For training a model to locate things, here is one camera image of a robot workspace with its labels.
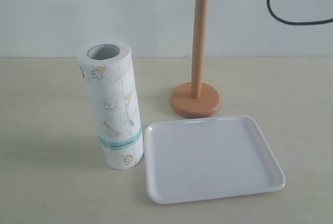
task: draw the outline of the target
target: beige table surface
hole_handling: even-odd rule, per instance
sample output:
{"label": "beige table surface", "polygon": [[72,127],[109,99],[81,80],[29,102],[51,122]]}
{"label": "beige table surface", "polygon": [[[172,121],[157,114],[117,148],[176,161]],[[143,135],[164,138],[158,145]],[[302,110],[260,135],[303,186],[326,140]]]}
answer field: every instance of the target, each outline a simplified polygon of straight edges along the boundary
{"label": "beige table surface", "polygon": [[[190,59],[135,59],[143,128]],[[274,193],[175,205],[146,194],[144,160],[104,160],[76,59],[0,59],[0,223],[333,223],[333,58],[209,58],[217,116],[246,114],[286,175]]]}

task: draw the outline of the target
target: white tray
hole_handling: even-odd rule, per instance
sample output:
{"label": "white tray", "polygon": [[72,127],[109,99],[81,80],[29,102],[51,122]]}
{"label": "white tray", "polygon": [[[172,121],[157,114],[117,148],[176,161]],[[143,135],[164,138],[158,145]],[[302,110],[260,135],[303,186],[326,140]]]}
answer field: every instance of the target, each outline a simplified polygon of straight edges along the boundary
{"label": "white tray", "polygon": [[158,122],[146,127],[144,142],[147,193],[159,204],[272,192],[285,185],[248,116]]}

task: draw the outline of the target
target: black wire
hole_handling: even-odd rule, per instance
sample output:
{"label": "black wire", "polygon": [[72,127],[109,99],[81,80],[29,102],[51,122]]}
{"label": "black wire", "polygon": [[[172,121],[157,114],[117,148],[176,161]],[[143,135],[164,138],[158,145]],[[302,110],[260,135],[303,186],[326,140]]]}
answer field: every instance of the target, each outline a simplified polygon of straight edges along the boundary
{"label": "black wire", "polygon": [[333,18],[332,19],[328,19],[328,20],[320,20],[320,21],[307,21],[307,22],[291,22],[291,21],[287,21],[284,20],[278,16],[276,16],[276,14],[272,11],[271,8],[271,0],[266,0],[266,4],[267,4],[267,9],[270,12],[271,16],[276,19],[277,21],[283,23],[283,24],[287,24],[287,25],[321,25],[321,24],[328,24],[328,23],[332,23],[333,22]]}

